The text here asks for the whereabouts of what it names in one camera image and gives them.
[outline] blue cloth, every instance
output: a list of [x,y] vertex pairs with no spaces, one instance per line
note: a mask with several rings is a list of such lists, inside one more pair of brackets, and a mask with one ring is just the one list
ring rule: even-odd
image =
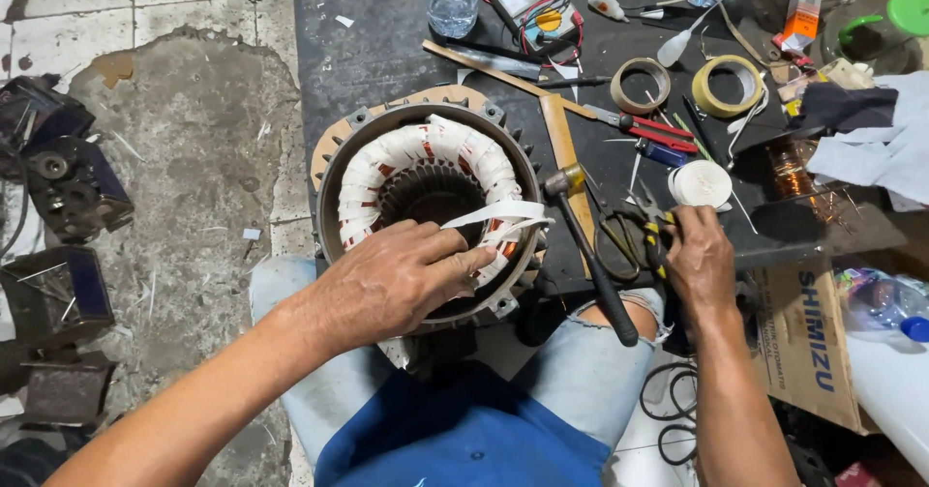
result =
[[323,447],[314,479],[319,487],[600,487],[611,451],[468,362],[445,387],[392,374]]

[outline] multimeter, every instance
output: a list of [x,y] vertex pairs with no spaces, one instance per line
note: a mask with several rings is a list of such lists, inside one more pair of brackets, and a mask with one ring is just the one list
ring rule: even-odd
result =
[[556,2],[558,9],[546,7],[544,0],[490,0],[494,9],[504,20],[506,27],[521,39],[521,27],[525,25],[525,46],[531,56],[547,56],[577,42],[580,25],[584,24],[581,13],[570,2]]

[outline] blue bottle cap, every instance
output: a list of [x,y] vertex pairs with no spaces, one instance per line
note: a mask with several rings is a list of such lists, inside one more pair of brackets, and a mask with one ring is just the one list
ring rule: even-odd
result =
[[900,331],[916,342],[929,342],[929,320],[923,317],[909,317],[900,323]]

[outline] ripped jeans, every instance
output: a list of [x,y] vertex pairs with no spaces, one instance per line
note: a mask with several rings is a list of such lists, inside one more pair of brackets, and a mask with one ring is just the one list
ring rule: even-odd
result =
[[[285,255],[259,264],[252,275],[252,319],[258,322],[279,301],[316,280],[312,259]],[[667,339],[664,303],[652,289],[620,292],[622,299],[650,311],[658,321],[654,342],[640,338],[621,345],[612,328],[592,325],[578,315],[558,327],[513,378],[548,410],[575,429],[615,449],[638,402],[654,348]],[[288,418],[315,468],[319,453],[396,368],[377,346],[341,354],[298,382],[281,397]]]

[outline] red utility knife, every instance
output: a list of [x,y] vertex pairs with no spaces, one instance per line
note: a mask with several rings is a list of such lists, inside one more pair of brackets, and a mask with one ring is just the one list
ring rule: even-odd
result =
[[697,145],[693,143],[694,134],[690,132],[669,125],[663,125],[662,123],[656,123],[644,117],[636,117],[629,113],[607,112],[591,104],[585,104],[584,107],[596,113],[598,121],[602,121],[614,128],[619,128],[635,137],[654,140],[668,148],[686,153],[696,153],[698,151]]

